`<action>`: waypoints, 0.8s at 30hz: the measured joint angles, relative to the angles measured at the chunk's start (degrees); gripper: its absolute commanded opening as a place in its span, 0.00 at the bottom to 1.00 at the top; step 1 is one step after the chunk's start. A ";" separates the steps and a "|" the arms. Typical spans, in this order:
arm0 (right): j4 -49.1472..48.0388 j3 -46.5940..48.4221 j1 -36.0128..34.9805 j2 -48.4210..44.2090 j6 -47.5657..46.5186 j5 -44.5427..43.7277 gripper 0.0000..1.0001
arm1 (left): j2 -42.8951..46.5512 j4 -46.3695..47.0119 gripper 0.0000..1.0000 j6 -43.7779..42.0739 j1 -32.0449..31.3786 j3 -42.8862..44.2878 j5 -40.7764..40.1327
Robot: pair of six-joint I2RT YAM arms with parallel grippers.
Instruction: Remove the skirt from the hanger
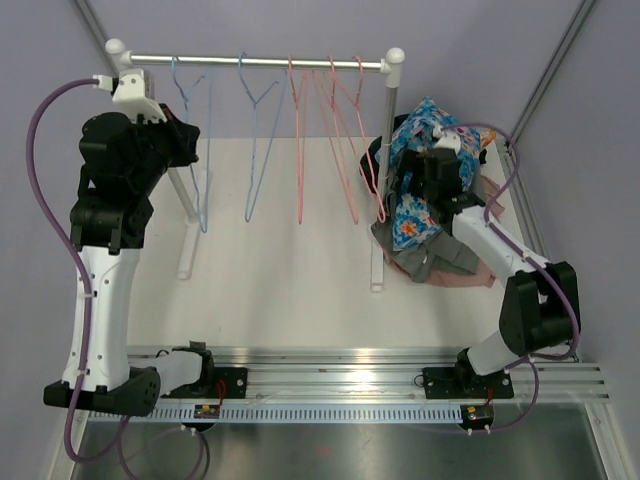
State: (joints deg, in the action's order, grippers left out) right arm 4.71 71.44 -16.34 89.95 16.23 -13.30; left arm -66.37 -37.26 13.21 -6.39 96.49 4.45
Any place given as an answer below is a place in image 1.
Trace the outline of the blue floral garment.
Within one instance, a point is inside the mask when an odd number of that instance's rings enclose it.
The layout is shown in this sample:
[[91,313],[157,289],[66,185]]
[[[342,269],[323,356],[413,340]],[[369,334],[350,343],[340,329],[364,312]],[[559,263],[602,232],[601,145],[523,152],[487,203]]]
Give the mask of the blue floral garment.
[[443,136],[457,134],[456,153],[461,190],[468,191],[480,166],[481,135],[460,127],[458,119],[427,96],[394,128],[386,190],[386,221],[371,226],[378,245],[400,252],[442,232],[432,215],[429,195],[436,176],[429,158]]

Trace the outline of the blue wire hanger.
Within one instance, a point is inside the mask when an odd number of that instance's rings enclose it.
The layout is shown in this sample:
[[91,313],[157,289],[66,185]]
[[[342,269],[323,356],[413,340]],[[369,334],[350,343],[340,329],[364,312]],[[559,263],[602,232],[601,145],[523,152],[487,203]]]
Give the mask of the blue wire hanger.
[[211,136],[213,130],[213,70],[211,68],[207,69],[204,73],[200,74],[192,84],[183,86],[178,78],[178,64],[178,57],[172,56],[170,60],[172,81],[174,86],[177,88],[182,101],[185,123],[188,123],[191,119],[191,101],[194,93],[201,85],[206,85],[207,115],[205,137],[200,136],[196,140],[197,153],[199,153],[199,148],[201,147],[201,140],[205,140],[205,145],[203,146],[204,159],[198,160],[196,163],[192,164],[189,167],[189,172],[193,185],[197,224],[200,232],[207,234],[209,231],[209,205],[212,174]]
[[[284,94],[287,92],[287,86],[281,80],[274,80],[263,92],[254,94],[244,75],[245,59],[247,54],[241,52],[238,56],[238,78],[243,86],[244,93],[251,103],[252,107],[252,137],[251,137],[251,153],[249,162],[249,184],[246,193],[243,218],[246,223],[250,223],[256,208],[256,204],[261,193],[261,188],[269,163],[275,134],[279,125],[282,106],[284,103]],[[271,126],[270,136],[267,146],[264,150],[262,158],[258,157],[258,130],[259,130],[259,106],[261,102],[276,88],[280,88],[280,95],[276,107],[276,113]]]

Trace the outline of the orange floral skirt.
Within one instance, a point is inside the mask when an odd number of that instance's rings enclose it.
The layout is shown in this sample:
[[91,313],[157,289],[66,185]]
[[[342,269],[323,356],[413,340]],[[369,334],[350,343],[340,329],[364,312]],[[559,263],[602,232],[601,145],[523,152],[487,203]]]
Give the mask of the orange floral skirt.
[[485,149],[496,140],[498,132],[495,129],[489,129],[481,133],[481,148]]

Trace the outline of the dark green plaid skirt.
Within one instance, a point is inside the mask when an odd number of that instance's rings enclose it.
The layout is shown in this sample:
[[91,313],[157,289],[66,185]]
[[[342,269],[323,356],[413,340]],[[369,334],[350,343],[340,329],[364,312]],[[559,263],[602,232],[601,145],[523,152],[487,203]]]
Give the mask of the dark green plaid skirt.
[[365,180],[367,188],[374,192],[373,184],[377,180],[379,165],[375,160],[375,155],[379,152],[382,144],[382,137],[375,138],[368,146],[367,152],[360,159],[362,169],[361,177]]

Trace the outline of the pink hanger of floral skirt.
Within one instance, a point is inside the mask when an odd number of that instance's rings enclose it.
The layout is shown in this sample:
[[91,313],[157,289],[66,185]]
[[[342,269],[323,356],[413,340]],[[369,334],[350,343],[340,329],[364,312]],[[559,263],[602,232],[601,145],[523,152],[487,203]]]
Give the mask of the pink hanger of floral skirt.
[[312,80],[318,98],[320,113],[324,122],[330,150],[338,173],[352,222],[359,223],[359,211],[348,172],[347,155],[343,140],[351,143],[350,136],[344,137],[344,119],[336,99],[337,86],[327,71],[312,71]]

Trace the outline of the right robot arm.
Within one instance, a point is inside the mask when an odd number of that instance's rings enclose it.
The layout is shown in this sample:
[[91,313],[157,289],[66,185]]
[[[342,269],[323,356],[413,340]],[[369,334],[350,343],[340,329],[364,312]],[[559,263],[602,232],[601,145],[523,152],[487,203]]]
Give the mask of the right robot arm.
[[546,357],[546,348],[578,344],[578,282],[566,262],[551,263],[518,242],[489,205],[464,189],[461,161],[452,148],[407,150],[396,170],[410,193],[426,201],[437,225],[469,247],[504,287],[498,329],[458,353],[451,367],[426,367],[429,400],[510,399],[510,368]]

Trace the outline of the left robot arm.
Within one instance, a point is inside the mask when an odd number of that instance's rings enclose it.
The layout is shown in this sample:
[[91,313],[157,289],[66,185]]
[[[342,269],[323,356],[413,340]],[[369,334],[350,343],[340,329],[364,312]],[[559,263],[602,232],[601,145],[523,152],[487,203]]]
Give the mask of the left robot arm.
[[77,200],[70,212],[79,256],[72,347],[61,379],[45,387],[45,405],[144,417],[162,396],[205,397],[217,383],[205,345],[192,342],[130,362],[127,331],[135,271],[152,214],[150,195],[171,168],[197,161],[198,127],[166,104],[151,121],[107,112],[82,128]]

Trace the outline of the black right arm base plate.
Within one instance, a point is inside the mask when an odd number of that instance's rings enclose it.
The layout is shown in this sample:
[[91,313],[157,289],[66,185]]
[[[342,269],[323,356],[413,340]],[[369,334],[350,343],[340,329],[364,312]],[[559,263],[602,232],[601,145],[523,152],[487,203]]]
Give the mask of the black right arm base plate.
[[511,377],[504,371],[479,376],[454,366],[425,367],[422,377],[425,396],[429,400],[514,398]]

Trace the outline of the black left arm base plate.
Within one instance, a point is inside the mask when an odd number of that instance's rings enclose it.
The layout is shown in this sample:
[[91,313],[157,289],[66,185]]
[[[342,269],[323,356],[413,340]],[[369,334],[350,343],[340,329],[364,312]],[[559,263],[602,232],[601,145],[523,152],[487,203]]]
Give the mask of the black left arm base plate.
[[172,390],[165,398],[242,400],[246,398],[247,384],[247,368],[213,367],[194,383]]

